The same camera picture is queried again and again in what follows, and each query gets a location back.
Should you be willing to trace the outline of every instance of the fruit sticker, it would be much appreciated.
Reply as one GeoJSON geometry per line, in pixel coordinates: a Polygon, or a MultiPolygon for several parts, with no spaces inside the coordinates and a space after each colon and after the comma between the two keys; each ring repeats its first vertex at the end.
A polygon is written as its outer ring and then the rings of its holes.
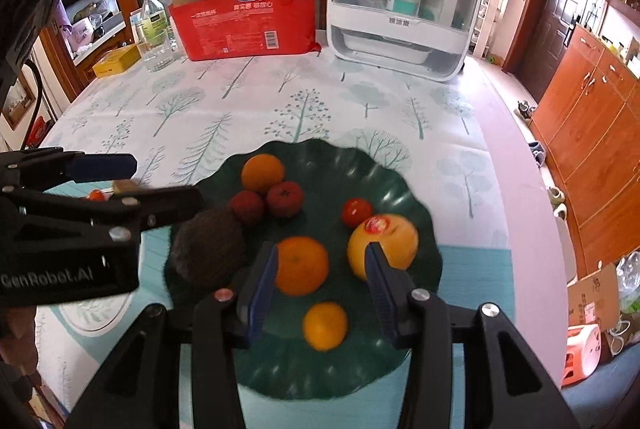
{"type": "Polygon", "coordinates": [[[364,230],[367,234],[382,234],[389,228],[389,220],[384,216],[373,216],[367,219],[364,230]]]}

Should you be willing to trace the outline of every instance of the yellow box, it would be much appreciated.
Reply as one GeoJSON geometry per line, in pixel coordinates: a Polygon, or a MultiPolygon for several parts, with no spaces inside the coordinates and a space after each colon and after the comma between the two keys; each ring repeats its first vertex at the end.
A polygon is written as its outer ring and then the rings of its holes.
{"type": "Polygon", "coordinates": [[[140,52],[135,44],[111,50],[94,64],[94,73],[98,78],[102,76],[124,73],[140,60],[140,52]]]}

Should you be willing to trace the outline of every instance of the orange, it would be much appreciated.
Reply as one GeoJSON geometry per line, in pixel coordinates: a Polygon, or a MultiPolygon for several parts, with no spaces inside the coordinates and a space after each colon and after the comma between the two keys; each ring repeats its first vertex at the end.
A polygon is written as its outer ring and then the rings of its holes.
{"type": "Polygon", "coordinates": [[[334,349],[347,334],[347,314],[338,303],[313,305],[302,319],[302,333],[316,351],[334,349]]]}
{"type": "Polygon", "coordinates": [[[266,194],[284,180],[284,165],[272,154],[257,154],[246,161],[240,179],[244,189],[266,194]]]}
{"type": "Polygon", "coordinates": [[[363,281],[364,250],[373,241],[380,243],[386,259],[393,268],[406,270],[418,251],[418,231],[414,224],[397,214],[377,214],[358,225],[347,245],[347,258],[351,270],[363,281]]]}
{"type": "Polygon", "coordinates": [[[322,243],[296,235],[278,243],[276,286],[286,295],[298,297],[318,290],[329,275],[329,256],[322,243]]]}

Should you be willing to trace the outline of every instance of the human hand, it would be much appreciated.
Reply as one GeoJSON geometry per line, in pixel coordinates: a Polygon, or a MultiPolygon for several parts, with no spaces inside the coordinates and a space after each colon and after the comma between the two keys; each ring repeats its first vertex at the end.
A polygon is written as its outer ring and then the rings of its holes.
{"type": "Polygon", "coordinates": [[[8,308],[1,314],[11,334],[0,339],[0,357],[21,374],[31,375],[38,365],[36,307],[8,308]]]}

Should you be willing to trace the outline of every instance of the pink stool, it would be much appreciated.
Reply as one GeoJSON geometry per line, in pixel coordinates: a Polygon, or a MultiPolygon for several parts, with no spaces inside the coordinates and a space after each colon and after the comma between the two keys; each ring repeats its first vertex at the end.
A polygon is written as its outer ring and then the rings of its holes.
{"type": "Polygon", "coordinates": [[[570,326],[562,386],[586,379],[600,360],[600,327],[597,324],[570,326]]]}

